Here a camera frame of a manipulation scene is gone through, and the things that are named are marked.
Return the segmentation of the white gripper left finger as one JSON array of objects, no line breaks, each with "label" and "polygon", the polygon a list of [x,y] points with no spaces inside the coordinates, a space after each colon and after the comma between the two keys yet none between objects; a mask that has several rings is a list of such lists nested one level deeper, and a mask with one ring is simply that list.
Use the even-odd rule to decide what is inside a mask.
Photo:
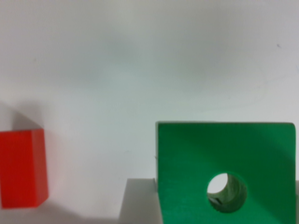
[{"label": "white gripper left finger", "polygon": [[163,224],[154,178],[128,178],[119,224]]}]

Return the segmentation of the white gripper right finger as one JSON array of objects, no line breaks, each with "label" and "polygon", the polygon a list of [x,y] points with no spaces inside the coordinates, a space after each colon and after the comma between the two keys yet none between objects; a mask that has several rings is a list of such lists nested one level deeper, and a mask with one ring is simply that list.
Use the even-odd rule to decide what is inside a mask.
[{"label": "white gripper right finger", "polygon": [[295,195],[295,224],[299,224],[299,180],[296,180]]}]

